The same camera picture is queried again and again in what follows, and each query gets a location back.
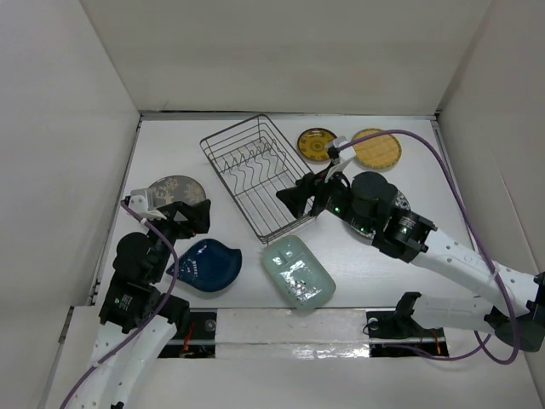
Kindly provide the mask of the grey snowflake reindeer plate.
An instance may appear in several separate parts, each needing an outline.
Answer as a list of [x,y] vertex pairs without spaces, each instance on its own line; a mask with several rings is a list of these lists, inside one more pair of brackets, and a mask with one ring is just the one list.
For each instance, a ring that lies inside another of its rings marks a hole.
[[149,188],[158,207],[174,202],[195,205],[207,199],[203,186],[189,176],[166,176]]

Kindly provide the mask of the yellow patterned round plate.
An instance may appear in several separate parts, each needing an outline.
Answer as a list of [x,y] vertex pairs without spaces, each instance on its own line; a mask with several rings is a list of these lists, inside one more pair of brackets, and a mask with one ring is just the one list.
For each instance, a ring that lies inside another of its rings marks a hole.
[[326,145],[337,136],[325,128],[311,128],[304,130],[298,137],[296,147],[299,154],[314,163],[323,163],[329,160]]

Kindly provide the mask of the dark blue leaf plate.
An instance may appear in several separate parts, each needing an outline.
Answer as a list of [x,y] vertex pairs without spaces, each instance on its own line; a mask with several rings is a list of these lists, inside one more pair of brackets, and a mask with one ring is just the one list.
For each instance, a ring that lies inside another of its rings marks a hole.
[[171,264],[166,274],[206,293],[225,290],[238,277],[243,254],[215,239],[202,239],[178,259],[179,267]]

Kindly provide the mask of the woven bamboo round plate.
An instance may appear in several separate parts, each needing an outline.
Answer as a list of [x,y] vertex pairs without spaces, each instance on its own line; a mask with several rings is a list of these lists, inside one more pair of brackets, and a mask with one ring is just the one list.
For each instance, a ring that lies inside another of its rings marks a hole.
[[355,161],[372,170],[385,170],[398,163],[402,147],[398,139],[391,135],[381,135],[353,146]]

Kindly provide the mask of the pale green rectangular plate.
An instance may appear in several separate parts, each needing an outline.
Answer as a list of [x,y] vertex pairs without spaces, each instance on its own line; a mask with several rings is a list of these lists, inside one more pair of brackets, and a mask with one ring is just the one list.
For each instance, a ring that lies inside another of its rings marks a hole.
[[304,312],[321,308],[336,291],[331,275],[295,235],[269,245],[262,252],[261,262],[292,308]]

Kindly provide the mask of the blue white floral plate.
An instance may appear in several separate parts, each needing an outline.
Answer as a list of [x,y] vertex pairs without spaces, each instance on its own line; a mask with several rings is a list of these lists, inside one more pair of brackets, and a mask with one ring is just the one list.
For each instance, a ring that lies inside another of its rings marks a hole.
[[394,195],[393,206],[396,209],[411,211],[409,200],[399,189]]

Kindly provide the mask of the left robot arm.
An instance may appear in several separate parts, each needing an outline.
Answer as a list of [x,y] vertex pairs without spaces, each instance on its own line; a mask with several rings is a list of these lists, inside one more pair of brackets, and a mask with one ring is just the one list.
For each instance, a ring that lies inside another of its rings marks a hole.
[[132,193],[121,206],[147,231],[118,242],[89,368],[62,401],[63,408],[130,407],[168,341],[189,330],[189,303],[156,284],[168,262],[179,261],[175,242],[209,231],[210,201],[154,208],[143,195]]

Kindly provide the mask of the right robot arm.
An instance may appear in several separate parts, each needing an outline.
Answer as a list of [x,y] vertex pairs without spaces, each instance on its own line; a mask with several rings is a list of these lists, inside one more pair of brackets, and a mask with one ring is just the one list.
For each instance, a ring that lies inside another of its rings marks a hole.
[[524,274],[459,244],[433,222],[396,204],[398,189],[382,175],[366,171],[348,180],[309,173],[276,193],[295,218],[327,210],[372,237],[382,254],[439,274],[473,293],[466,299],[406,292],[382,329],[403,339],[419,329],[449,327],[484,332],[525,352],[544,341],[544,276]]

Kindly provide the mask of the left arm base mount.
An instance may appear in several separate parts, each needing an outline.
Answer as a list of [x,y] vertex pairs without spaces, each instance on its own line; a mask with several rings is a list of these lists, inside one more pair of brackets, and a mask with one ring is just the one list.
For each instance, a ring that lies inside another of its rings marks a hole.
[[217,311],[215,309],[192,309],[186,327],[175,334],[158,358],[215,358],[216,328]]

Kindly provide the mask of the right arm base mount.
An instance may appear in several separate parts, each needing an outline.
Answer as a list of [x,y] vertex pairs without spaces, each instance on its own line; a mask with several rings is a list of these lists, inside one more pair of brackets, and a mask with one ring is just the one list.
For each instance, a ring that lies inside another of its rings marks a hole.
[[371,358],[449,356],[444,329],[424,329],[412,319],[421,296],[418,292],[406,292],[394,309],[366,312],[362,332],[369,338]]

